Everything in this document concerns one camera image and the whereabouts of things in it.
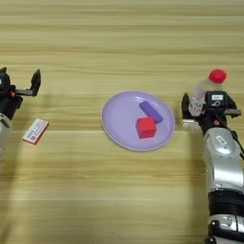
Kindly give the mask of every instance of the small box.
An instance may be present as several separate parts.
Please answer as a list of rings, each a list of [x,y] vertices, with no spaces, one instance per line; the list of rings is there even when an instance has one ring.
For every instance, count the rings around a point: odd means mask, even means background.
[[[138,118],[135,125],[140,139],[154,137],[156,126],[152,117]]]
[[[23,140],[36,145],[48,126],[49,122],[37,118],[23,136]]]

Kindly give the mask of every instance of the purple object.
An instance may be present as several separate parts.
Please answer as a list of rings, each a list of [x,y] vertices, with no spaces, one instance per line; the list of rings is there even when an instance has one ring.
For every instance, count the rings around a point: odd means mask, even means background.
[[[162,115],[154,137],[139,139],[135,123],[145,113],[139,104],[148,101]],[[118,145],[135,151],[155,150],[166,144],[173,135],[174,117],[171,109],[156,96],[127,91],[113,96],[104,106],[101,122],[108,137]]]
[[[150,105],[148,101],[140,103],[139,107],[148,117],[152,117],[154,119],[155,124],[163,121],[163,117],[156,111],[154,107]]]

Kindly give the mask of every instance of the plastic bottle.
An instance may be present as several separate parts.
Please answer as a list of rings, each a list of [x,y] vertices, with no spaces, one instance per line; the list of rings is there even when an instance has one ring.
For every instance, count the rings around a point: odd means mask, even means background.
[[[192,116],[199,116],[205,103],[205,92],[222,91],[222,84],[226,79],[226,72],[223,70],[212,70],[209,77],[200,81],[190,99],[189,112]]]

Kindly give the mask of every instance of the red bottle cap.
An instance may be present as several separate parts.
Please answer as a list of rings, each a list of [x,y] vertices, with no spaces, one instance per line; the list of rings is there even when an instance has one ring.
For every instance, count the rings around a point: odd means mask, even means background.
[[[222,84],[225,81],[226,72],[223,70],[212,70],[209,79],[215,84]]]

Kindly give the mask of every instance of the cable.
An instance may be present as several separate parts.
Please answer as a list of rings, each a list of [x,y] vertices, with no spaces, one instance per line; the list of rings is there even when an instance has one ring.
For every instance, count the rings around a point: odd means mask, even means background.
[[[240,157],[244,160],[244,149],[243,149],[243,147],[242,147],[242,145],[241,145],[241,143],[240,143],[240,141],[239,141],[239,139],[238,139],[238,137],[237,137],[237,134],[236,134],[235,132],[233,132],[233,131],[226,125],[226,123],[225,123],[225,122],[218,116],[218,114],[216,114],[215,116],[216,116],[216,118],[219,120],[219,122],[221,123],[221,125],[222,125],[224,128],[228,129],[228,130],[231,132],[231,134],[232,134],[232,136],[233,136],[233,139],[237,142],[237,144],[238,144],[239,147],[240,147],[240,150],[241,150]]]

